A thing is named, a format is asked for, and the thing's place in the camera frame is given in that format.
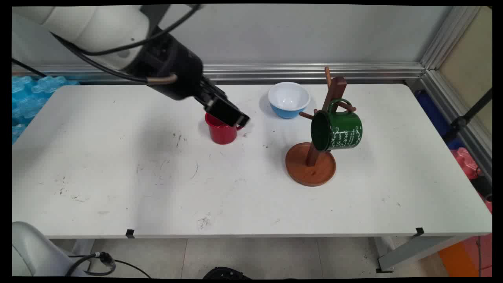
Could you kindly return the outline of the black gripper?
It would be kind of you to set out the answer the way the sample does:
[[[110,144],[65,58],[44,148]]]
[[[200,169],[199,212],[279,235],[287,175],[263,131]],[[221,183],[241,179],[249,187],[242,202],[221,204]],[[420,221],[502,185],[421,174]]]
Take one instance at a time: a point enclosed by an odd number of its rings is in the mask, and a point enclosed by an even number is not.
[[[150,87],[177,101],[194,97],[208,114],[230,127],[244,127],[250,120],[228,100],[223,90],[209,78],[203,78],[201,59],[169,33],[142,46],[125,67],[125,73],[135,77],[176,75],[174,83]]]

